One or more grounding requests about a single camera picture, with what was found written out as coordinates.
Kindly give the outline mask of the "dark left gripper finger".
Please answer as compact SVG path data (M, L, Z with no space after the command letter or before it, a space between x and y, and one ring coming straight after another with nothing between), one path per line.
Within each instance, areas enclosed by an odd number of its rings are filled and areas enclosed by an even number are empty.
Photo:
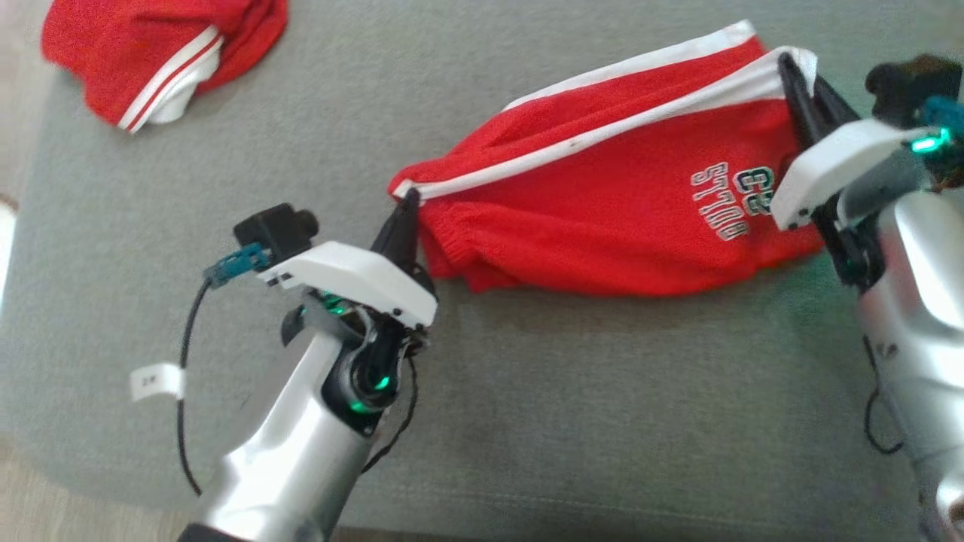
M419 191L407 189L379 230L371 246L373 253L381 254L396 266L416 265L420 203Z
M437 296L437 288L428 270L419 262L419 219L403 220L403 270L424 291Z

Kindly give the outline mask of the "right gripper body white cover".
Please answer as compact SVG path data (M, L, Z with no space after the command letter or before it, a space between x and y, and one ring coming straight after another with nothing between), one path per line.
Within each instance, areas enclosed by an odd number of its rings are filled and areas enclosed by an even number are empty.
M929 186L918 151L938 147L935 126L844 124L792 161L771 200L771 217L781 231L815 226L840 281L865 292L883 274L875 233L880 213Z

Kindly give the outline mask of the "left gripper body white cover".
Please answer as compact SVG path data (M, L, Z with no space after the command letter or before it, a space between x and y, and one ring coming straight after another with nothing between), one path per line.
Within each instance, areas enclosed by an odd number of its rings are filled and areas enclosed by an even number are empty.
M261 274L300 291L282 323L285 353L256 392L259 436L371 436L403 394L438 296L381 254L325 242Z

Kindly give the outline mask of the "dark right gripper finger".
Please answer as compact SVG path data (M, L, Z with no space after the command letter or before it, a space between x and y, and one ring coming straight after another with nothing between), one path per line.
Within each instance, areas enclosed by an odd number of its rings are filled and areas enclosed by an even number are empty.
M861 120L860 114L850 105L821 75L817 75L813 86L813 136L827 136L838 127L851 121Z
M777 68L799 148L809 150L826 137L824 116L816 106L815 99L810 96L804 73L791 53L780 54Z

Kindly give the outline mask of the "red shorts with number print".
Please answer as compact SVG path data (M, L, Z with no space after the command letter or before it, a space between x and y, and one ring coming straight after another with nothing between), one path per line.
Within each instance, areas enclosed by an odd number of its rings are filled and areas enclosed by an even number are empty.
M675 297L815 254L769 205L798 155L778 59L748 21L600 66L507 104L442 157L389 183L420 194L435 278Z

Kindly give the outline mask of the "red shirt with white sleeves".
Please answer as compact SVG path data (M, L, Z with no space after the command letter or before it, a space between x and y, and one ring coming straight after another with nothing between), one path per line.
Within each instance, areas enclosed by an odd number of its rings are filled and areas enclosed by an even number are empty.
M134 134L250 72L285 33L290 1L53 0L41 52L100 120Z

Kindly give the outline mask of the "grey sofa seat cushion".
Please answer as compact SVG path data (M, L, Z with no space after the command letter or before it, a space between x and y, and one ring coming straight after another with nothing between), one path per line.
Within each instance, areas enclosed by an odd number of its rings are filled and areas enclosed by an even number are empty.
M0 428L55 483L189 509L175 361L234 224L292 202L368 245L386 185L517 97L727 24L865 73L964 57L963 0L294 0L254 71L127 135L72 77L45 97L0 316ZM907 459L865 442L872 373L826 257L667 300L439 282L419 406L352 527L493 540L918 542Z

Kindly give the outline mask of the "white round object brown rim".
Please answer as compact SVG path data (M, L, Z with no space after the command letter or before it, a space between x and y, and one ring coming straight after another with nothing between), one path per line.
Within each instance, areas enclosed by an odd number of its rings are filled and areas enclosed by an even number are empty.
M0 309L2 309L9 277L16 226L17 209L15 208L15 202L6 194L0 193Z

